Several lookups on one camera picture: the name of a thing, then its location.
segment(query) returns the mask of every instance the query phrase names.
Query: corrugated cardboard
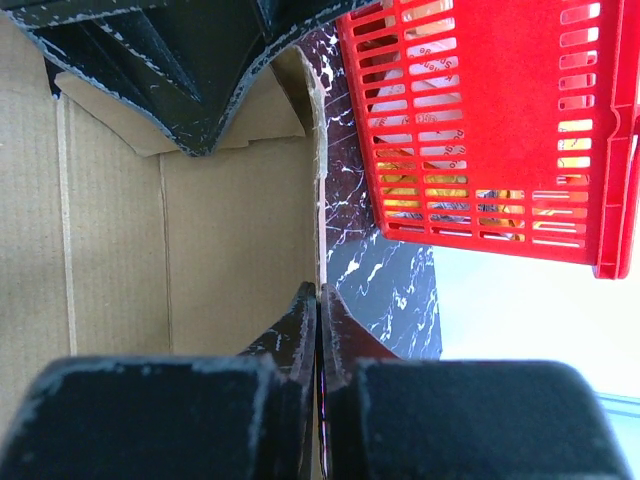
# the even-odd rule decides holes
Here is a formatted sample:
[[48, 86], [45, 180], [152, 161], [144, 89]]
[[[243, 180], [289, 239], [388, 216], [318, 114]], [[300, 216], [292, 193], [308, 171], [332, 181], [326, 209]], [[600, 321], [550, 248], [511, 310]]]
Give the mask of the corrugated cardboard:
[[1, 435], [56, 357], [241, 350], [314, 280], [316, 206], [311, 141], [141, 158], [0, 38]]
[[[118, 100], [64, 72], [56, 85], [68, 97], [118, 134], [140, 156], [178, 150], [178, 147], [145, 117]], [[273, 71], [265, 68], [247, 93], [219, 149], [241, 148], [265, 138], [304, 137], [304, 129]]]

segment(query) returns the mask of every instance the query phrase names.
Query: cardboard flap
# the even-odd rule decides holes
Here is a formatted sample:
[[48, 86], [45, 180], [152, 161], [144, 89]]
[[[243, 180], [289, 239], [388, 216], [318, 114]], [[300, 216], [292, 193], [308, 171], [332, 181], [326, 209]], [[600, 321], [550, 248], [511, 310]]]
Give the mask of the cardboard flap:
[[[148, 157], [178, 150], [150, 120], [75, 75], [60, 73], [55, 83], [138, 155]], [[273, 71], [265, 68], [240, 105], [218, 148], [240, 148], [254, 140], [304, 135], [300, 120]]]

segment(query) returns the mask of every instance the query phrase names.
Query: red plastic basket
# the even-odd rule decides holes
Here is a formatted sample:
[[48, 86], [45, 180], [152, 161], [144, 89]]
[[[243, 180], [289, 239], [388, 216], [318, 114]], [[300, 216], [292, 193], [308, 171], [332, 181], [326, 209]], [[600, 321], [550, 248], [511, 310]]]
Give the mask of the red plastic basket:
[[383, 0], [338, 28], [385, 237], [628, 274], [640, 0]]

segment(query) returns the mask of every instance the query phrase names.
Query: black marble surface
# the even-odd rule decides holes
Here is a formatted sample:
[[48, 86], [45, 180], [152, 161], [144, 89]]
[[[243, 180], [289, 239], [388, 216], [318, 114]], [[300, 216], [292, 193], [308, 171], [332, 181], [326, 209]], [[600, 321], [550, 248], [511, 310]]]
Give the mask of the black marble surface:
[[396, 355], [438, 359], [433, 248], [387, 240], [374, 224], [336, 26], [309, 34], [299, 46], [326, 93], [328, 281], [353, 316]]

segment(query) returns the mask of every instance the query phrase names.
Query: white surface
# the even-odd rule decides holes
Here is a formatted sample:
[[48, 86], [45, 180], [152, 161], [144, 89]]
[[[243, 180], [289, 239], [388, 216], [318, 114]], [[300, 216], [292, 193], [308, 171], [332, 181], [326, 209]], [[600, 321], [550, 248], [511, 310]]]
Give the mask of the white surface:
[[589, 267], [436, 248], [443, 359], [547, 359], [640, 397], [640, 239], [625, 280]]

